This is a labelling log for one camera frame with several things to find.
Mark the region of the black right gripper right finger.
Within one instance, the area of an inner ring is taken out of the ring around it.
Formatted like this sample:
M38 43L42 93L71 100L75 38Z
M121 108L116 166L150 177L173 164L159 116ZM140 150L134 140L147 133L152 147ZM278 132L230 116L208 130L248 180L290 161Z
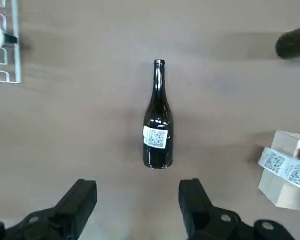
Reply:
M259 219L244 223L231 210L214 206L197 178L179 182L178 202L189 240L293 240L280 223Z

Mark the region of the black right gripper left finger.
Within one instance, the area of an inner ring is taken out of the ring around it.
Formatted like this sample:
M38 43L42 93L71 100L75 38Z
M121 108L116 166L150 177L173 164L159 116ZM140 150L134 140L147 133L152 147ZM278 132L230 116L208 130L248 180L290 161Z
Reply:
M55 206L34 211L9 228L0 221L0 240L77 240L96 203L96 182L78 179Z

